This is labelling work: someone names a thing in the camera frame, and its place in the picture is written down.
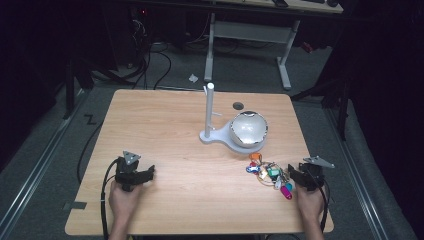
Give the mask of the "silver metal bowl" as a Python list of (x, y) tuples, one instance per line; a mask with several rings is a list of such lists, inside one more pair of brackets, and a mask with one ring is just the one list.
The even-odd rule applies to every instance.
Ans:
[(253, 148), (265, 141), (268, 133), (268, 123), (260, 113), (245, 111), (233, 118), (229, 129), (231, 139), (238, 146)]

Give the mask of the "person's right hand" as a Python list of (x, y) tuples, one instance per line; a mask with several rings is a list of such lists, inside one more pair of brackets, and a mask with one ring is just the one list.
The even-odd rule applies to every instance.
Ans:
[(319, 223), (324, 209), (324, 200), (320, 190), (308, 191), (296, 184), (297, 204), (304, 223)]

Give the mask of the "grey tape strip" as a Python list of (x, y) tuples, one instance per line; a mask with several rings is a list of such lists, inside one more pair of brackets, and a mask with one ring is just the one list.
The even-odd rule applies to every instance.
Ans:
[(65, 211), (72, 210), (72, 209), (81, 209), (84, 210), (86, 208), (87, 203), (86, 202), (65, 202), (62, 209)]

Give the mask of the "person's left hand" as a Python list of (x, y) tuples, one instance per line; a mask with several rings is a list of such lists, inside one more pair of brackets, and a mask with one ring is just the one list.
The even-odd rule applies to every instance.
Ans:
[(122, 186), (113, 181), (111, 183), (109, 205), (114, 215), (114, 225), (127, 225), (137, 209), (142, 185), (136, 185), (132, 191), (127, 192)]

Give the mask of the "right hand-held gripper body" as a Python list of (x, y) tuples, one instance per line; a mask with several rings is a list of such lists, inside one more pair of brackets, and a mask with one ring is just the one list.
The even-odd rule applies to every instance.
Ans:
[(304, 163), (299, 164), (301, 172), (299, 184), (306, 187), (308, 191), (314, 191), (324, 185), (324, 168), (334, 169), (335, 165), (320, 156), (311, 156), (304, 158)]

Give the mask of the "metal floor rail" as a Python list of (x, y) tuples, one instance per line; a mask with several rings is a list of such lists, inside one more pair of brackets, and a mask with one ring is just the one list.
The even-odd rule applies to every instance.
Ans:
[(50, 166), (75, 112), (89, 94), (89, 90), (78, 90), (75, 107), (70, 112), (65, 111), (64, 104), (53, 107), (0, 173), (0, 240), (9, 238)]
[(335, 113), (329, 109), (324, 109), (324, 113), (330, 122), (332, 132), (335, 134), (338, 145), (341, 148), (344, 165), (347, 168), (348, 176), (358, 198), (362, 212), (371, 229), (374, 240), (388, 240), (387, 232), (382, 224), (379, 214), (377, 213), (374, 201), (372, 200), (368, 189), (360, 175), (360, 172), (354, 162), (353, 155), (348, 147), (348, 144), (339, 134)]

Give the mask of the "white-framed desk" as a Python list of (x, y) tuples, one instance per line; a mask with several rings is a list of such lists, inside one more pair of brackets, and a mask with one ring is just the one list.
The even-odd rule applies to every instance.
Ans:
[[(342, 14), (344, 9), (338, 0), (208, 0), (212, 6), (219, 3), (236, 6), (257, 6), (270, 10), (289, 10), (291, 13)], [(282, 55), (276, 58), (281, 82), (285, 90), (291, 89), (286, 61), (298, 32), (300, 18), (289, 21), (288, 26), (244, 23), (242, 20), (217, 20), (216, 14), (209, 15), (208, 51), (206, 55), (204, 81), (213, 81), (214, 42), (216, 38), (247, 40), (283, 44)]]

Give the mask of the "bunch of colourful keys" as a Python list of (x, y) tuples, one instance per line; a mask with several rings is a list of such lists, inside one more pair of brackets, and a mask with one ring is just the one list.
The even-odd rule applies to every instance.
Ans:
[(293, 185), (287, 170), (275, 162), (264, 161), (259, 152), (251, 153), (249, 159), (250, 163), (245, 168), (247, 173), (255, 175), (262, 185), (278, 190), (285, 199), (293, 198)]

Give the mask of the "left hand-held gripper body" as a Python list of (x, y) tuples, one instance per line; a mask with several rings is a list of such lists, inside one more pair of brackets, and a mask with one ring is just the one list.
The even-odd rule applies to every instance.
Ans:
[(142, 173), (137, 171), (140, 155), (123, 151), (123, 156), (118, 158), (115, 181), (126, 192), (131, 192), (135, 185), (142, 183)]

